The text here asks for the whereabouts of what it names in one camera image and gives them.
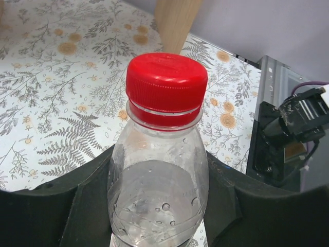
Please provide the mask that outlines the red bottle cap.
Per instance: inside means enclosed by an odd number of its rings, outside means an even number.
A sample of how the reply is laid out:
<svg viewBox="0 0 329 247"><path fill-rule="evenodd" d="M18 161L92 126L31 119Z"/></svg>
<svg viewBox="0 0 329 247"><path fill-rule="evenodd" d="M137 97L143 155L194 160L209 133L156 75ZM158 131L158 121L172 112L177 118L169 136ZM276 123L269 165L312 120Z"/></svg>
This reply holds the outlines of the red bottle cap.
<svg viewBox="0 0 329 247"><path fill-rule="evenodd" d="M207 70L191 58L164 52L138 55L126 72L130 112L157 130L186 126L200 114L207 82Z"/></svg>

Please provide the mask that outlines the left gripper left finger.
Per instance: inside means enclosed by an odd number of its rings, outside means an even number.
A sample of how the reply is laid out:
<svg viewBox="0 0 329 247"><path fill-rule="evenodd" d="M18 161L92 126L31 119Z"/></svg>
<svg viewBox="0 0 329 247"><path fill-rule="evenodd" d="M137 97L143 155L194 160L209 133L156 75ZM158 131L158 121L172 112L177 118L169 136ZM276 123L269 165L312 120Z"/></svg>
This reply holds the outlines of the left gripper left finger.
<svg viewBox="0 0 329 247"><path fill-rule="evenodd" d="M112 152L33 190L1 191L1 246L109 246Z"/></svg>

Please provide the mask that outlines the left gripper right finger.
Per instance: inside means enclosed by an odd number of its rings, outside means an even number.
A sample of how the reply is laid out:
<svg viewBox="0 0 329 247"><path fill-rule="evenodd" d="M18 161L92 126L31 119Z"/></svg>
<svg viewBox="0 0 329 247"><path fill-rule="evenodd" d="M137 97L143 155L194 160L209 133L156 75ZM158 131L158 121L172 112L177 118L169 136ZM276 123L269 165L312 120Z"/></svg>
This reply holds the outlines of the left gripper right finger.
<svg viewBox="0 0 329 247"><path fill-rule="evenodd" d="M207 158L209 246L328 246L328 186L287 191Z"/></svg>

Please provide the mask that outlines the red label water bottle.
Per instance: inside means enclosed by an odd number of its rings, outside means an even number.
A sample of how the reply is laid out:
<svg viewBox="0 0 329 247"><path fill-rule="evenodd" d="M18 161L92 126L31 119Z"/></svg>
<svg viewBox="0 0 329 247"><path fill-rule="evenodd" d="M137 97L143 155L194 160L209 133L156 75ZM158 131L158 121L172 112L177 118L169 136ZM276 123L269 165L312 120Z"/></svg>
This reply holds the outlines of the red label water bottle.
<svg viewBox="0 0 329 247"><path fill-rule="evenodd" d="M151 125L128 102L129 121L107 180L114 246L188 246L203 219L209 171L197 124Z"/></svg>

